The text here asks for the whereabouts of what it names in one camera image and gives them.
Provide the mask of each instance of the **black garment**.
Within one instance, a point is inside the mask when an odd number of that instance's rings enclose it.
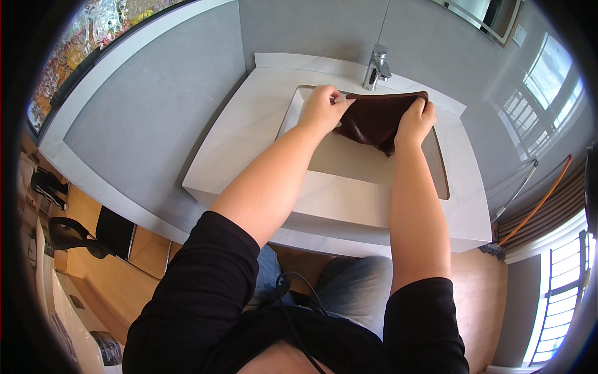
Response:
[[[129,328],[124,373],[236,373],[274,343],[295,345],[282,311],[242,313],[255,288],[257,243],[205,212]],[[342,373],[468,373],[450,280],[409,284],[386,305],[384,342],[342,318],[288,307],[314,358]]]
[[[60,192],[64,195],[68,194],[69,187],[67,184],[62,184],[54,174],[45,169],[37,167],[37,170],[31,176],[31,189],[48,199],[52,204],[57,205],[60,209],[65,209],[65,201],[56,195]]]

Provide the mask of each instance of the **blue jeans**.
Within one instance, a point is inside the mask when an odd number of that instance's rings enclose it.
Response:
[[[273,292],[281,273],[276,252],[268,245],[261,249],[258,264],[255,293],[246,310],[255,309]],[[348,319],[382,338],[391,283],[392,260],[388,257],[337,257],[324,269],[314,290],[328,314]],[[290,294],[283,304],[295,305]]]

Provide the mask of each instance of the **window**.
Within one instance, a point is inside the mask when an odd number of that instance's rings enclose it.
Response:
[[[596,240],[583,230],[541,253],[538,311],[523,366],[545,363],[565,341],[583,298],[595,248]]]
[[[525,161],[543,156],[572,125],[584,85],[571,55],[548,33],[522,83],[499,117]]]
[[[559,93],[572,62],[569,53],[553,37],[545,34],[532,69],[523,80],[543,109],[548,108]]]

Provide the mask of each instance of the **colorful painting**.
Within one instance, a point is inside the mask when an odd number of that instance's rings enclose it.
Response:
[[[125,31],[166,8],[190,0],[88,0],[60,36],[42,71],[27,108],[39,133],[50,113],[50,100],[71,72],[97,48],[103,49]]]

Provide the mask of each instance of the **chair backrest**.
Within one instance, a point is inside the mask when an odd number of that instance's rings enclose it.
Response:
[[[89,231],[78,221],[66,217],[51,217],[48,220],[50,245],[55,250],[86,247],[94,257],[103,259],[114,252],[94,239],[87,239]]]

